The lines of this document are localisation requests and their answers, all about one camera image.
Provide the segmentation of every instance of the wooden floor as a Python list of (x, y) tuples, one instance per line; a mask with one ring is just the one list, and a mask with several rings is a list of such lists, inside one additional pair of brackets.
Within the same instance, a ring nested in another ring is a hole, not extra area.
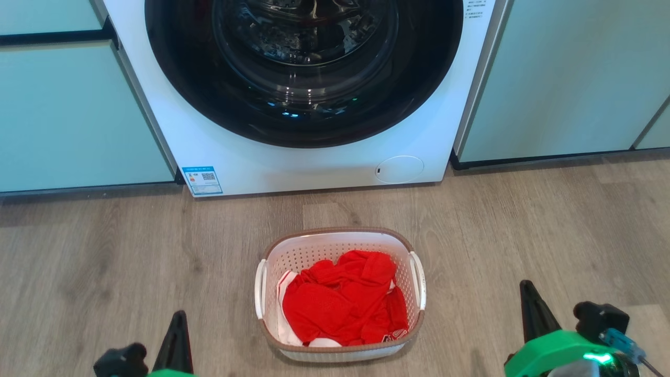
[[(151, 366), (175, 310), (200, 376), (502, 376), (523, 343), (518, 283), (565, 328), (579, 301), (631, 315), (670, 374), (670, 155), (633, 154), (447, 172), (441, 184), (194, 200), (161, 188), (0, 199), (0, 376), (92, 376), (110, 347)], [(423, 260), (426, 319), (398, 356), (296, 364), (270, 350), (253, 309), (264, 249), (286, 233), (371, 225)]]

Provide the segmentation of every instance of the cabinet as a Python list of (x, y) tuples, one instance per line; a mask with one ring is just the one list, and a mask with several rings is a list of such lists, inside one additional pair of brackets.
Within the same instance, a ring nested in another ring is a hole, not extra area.
[(2, 0), (0, 36), (100, 29), (91, 0)]
[(461, 163), (627, 150), (670, 88), (670, 1), (510, 1)]
[(635, 149), (667, 147), (670, 147), (670, 106), (666, 106)]
[(110, 41), (0, 48), (0, 191), (174, 181)]

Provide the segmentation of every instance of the basket handle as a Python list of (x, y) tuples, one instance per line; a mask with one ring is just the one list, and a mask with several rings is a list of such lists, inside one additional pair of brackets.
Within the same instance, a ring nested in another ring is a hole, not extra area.
[(412, 266), (417, 305), (419, 305), (419, 310), (425, 310), (425, 274), (423, 273), (423, 264), (421, 264), (421, 260), (415, 252), (409, 252), (409, 255), (412, 257), (409, 263)]
[(256, 317), (263, 319), (265, 308), (265, 283), (267, 282), (267, 261), (265, 259), (258, 263), (256, 268), (256, 281), (253, 285), (253, 298), (256, 306)]

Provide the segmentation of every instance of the white washing machine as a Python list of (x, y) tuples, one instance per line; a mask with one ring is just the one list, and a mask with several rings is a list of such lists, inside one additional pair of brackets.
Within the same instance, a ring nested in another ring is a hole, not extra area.
[(494, 0), (105, 0), (195, 197), (439, 182)]

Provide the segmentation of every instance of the laundry basket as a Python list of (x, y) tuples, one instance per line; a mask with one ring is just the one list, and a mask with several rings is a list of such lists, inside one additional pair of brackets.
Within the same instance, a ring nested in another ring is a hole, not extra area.
[[(407, 304), (409, 333), (395, 341), (347, 347), (300, 347), (278, 340), (277, 283), (287, 270), (300, 272), (316, 262), (334, 262), (350, 250), (382, 252), (397, 265), (396, 284)], [(256, 316), (271, 346), (301, 362), (355, 362), (383, 358), (398, 352), (415, 337), (423, 322), (425, 276), (419, 257), (398, 233), (383, 228), (324, 228), (303, 231), (277, 240), (256, 269)]]

